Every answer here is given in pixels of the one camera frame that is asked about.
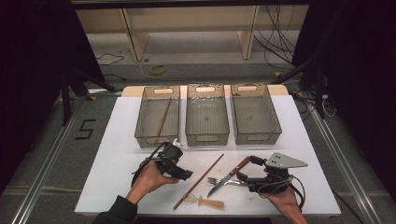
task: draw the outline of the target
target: brown stick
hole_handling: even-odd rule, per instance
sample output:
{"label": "brown stick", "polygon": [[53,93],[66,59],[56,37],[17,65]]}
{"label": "brown stick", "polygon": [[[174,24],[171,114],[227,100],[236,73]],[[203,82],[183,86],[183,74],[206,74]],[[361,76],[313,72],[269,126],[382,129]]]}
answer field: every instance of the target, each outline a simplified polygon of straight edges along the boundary
{"label": "brown stick", "polygon": [[183,197],[181,197],[180,201],[177,202],[177,204],[174,207],[174,210],[176,210],[178,208],[178,206],[184,201],[184,199],[192,192],[193,189],[195,189],[195,187],[199,184],[199,182],[201,182],[202,179],[204,179],[204,177],[207,175],[207,173],[209,173],[209,171],[216,165],[216,163],[218,163],[218,161],[224,156],[224,153],[221,154],[221,156],[215,161],[215,163],[213,163],[212,166],[209,167],[209,169],[201,176],[201,178],[199,178],[199,180],[189,189],[189,191],[187,191],[187,193],[185,193],[183,195]]}
{"label": "brown stick", "polygon": [[169,106],[171,105],[172,98],[169,98],[168,106],[166,107],[165,113],[163,114],[163,120],[161,120],[161,126],[160,129],[157,132],[157,140],[155,143],[158,142],[158,138],[160,137],[161,131],[163,130],[163,124],[165,123],[166,115],[168,114]]}

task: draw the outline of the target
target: camera mount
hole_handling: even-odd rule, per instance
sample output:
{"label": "camera mount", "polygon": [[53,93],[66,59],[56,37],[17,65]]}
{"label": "camera mount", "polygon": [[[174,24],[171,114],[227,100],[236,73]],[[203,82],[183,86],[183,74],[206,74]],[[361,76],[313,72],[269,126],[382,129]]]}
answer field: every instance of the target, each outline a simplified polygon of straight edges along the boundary
{"label": "camera mount", "polygon": [[250,162],[260,166],[264,165],[267,172],[265,178],[250,178],[241,172],[236,173],[236,177],[239,180],[247,183],[250,192],[277,194],[291,187],[302,199],[300,209],[303,207],[304,196],[291,184],[293,178],[299,179],[293,175],[289,175],[288,168],[306,167],[308,166],[306,162],[296,160],[278,152],[275,152],[268,160],[250,156]]}

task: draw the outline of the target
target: gray plastic container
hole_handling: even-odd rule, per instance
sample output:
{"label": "gray plastic container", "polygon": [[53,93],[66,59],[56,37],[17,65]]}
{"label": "gray plastic container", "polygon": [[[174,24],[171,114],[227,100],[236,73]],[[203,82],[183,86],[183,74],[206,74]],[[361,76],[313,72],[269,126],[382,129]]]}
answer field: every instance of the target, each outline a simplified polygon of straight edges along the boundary
{"label": "gray plastic container", "polygon": [[282,134],[265,83],[231,85],[233,129],[237,145],[274,145]]}
{"label": "gray plastic container", "polygon": [[145,87],[134,137],[140,147],[156,147],[178,138],[180,87]]}
{"label": "gray plastic container", "polygon": [[230,135],[224,86],[191,84],[187,89],[186,137],[189,146],[225,146]]}

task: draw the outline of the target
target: human hand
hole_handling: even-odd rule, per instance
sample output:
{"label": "human hand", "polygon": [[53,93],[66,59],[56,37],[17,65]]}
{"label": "human hand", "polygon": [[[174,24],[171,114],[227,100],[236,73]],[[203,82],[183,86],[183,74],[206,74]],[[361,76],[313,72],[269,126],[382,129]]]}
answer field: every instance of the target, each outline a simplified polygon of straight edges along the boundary
{"label": "human hand", "polygon": [[176,184],[177,182],[177,178],[163,176],[158,170],[155,161],[150,161],[134,182],[126,199],[131,203],[137,204],[146,194],[165,184]]}
{"label": "human hand", "polygon": [[263,194],[290,223],[308,223],[298,206],[294,190],[288,187],[278,194]]}

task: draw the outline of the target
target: gray carpet floor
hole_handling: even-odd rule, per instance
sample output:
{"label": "gray carpet floor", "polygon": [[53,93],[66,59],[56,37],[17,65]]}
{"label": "gray carpet floor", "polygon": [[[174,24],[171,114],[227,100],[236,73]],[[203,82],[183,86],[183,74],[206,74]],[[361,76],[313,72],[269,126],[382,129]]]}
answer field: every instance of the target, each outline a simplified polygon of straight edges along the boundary
{"label": "gray carpet floor", "polygon": [[[111,65],[101,66],[104,74],[114,74],[126,78],[122,80],[114,76],[106,76],[106,82],[117,88],[131,85],[184,85],[191,82],[219,82],[224,84],[246,82],[271,82],[275,79],[275,69],[265,64],[167,64],[166,72],[161,76],[149,73],[149,64],[142,63],[144,77],[137,65]],[[289,91],[298,91],[297,76],[285,83]],[[88,89],[98,89],[90,82],[86,83]],[[82,191],[85,180],[91,170],[97,149],[105,132],[113,106],[119,97],[116,94],[97,93],[91,94],[94,100],[88,99],[78,111],[75,124],[62,148],[62,151],[53,166],[49,178],[42,189],[27,223],[91,223],[93,217],[84,217],[74,213],[79,194]],[[305,105],[296,101],[296,106],[302,112],[301,118],[311,139],[318,160],[322,166],[329,184],[351,207],[363,218],[361,211],[354,199],[348,185],[343,178],[332,153],[330,152],[323,136],[321,135],[312,113],[305,111]],[[78,140],[78,137],[87,136],[79,131],[85,119],[94,119],[86,122],[84,127],[92,128],[92,136],[89,139]],[[333,118],[326,117],[332,132],[349,164],[353,167],[359,181],[364,186],[375,209],[383,223],[396,222],[396,205],[389,197],[387,191],[381,185],[367,160],[359,153],[359,147],[354,141],[343,118],[335,115]],[[63,122],[62,102],[55,102],[53,109],[44,124],[39,137],[36,139],[34,149],[29,152],[22,162],[19,170],[14,175],[8,188],[0,197],[0,224],[10,223],[20,205],[24,194],[33,184],[41,164],[46,159],[48,152],[54,143],[57,134],[61,130]],[[310,223],[359,223],[347,207],[337,199],[342,215],[339,217],[308,217]],[[262,223],[262,219],[236,220],[240,223]],[[227,220],[216,220],[216,223],[231,223]],[[283,217],[271,218],[272,223],[289,223]]]}

